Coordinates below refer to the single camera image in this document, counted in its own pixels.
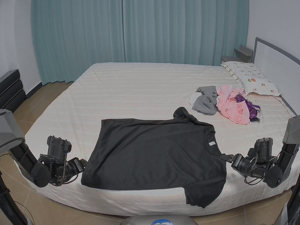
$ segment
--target floral pillow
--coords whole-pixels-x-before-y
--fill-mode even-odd
[[[246,95],[254,92],[261,95],[279,96],[278,87],[266,78],[253,63],[229,61],[221,64],[245,89]]]

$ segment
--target purple garment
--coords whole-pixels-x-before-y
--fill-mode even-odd
[[[260,112],[260,106],[257,106],[257,105],[253,105],[252,102],[246,100],[242,95],[238,94],[236,97],[236,102],[237,103],[240,103],[242,101],[245,101],[246,104],[247,104],[247,107],[249,109],[249,113],[250,113],[250,116],[249,118],[250,119],[253,119],[253,118],[256,118],[257,117],[257,112]]]

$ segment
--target teal curtain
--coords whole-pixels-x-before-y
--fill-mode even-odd
[[[246,44],[248,0],[123,0],[126,62],[219,66]]]
[[[125,62],[122,0],[32,0],[43,84],[75,81],[97,62]]]

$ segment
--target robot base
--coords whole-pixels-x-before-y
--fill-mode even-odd
[[[120,225],[197,225],[197,223],[184,215],[147,215],[129,217]]]

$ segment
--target gray garment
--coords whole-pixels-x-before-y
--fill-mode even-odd
[[[196,99],[192,109],[205,115],[216,114],[218,96],[216,86],[199,87],[196,92],[201,92],[202,95]]]

